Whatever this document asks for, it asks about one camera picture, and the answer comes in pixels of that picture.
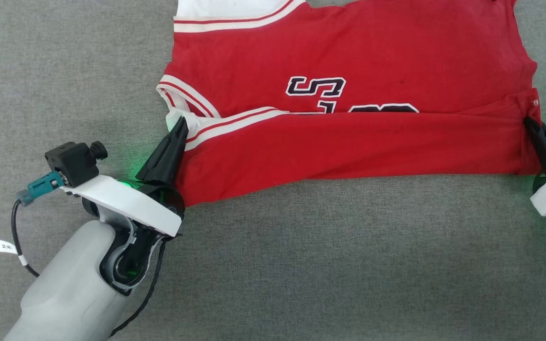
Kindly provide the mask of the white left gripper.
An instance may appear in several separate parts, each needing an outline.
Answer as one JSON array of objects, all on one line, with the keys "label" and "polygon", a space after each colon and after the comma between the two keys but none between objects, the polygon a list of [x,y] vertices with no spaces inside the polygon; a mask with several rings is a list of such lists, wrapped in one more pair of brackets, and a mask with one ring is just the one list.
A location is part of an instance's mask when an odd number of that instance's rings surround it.
[{"label": "white left gripper", "polygon": [[[173,186],[182,163],[188,133],[186,119],[179,116],[167,136],[135,175],[135,179]],[[61,186],[60,189],[89,199],[169,237],[175,237],[182,224],[182,219],[175,212],[113,177],[98,175],[79,186]]]}]

